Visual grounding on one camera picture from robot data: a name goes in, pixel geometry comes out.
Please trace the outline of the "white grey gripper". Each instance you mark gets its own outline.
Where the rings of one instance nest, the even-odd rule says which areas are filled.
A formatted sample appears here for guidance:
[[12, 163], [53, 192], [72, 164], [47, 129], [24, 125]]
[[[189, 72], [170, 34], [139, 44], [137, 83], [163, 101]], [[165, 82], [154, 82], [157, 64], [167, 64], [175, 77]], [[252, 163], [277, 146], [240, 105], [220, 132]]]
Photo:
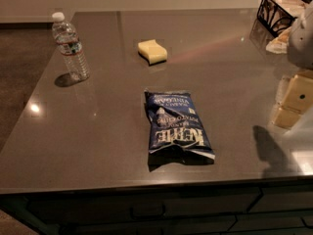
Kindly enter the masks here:
[[301, 70], [291, 78], [282, 101], [285, 109], [279, 107], [272, 119], [274, 125], [291, 129], [299, 121], [300, 114], [304, 114], [313, 105], [312, 3], [292, 24], [287, 51], [288, 60], [292, 64], [302, 69], [309, 69]]

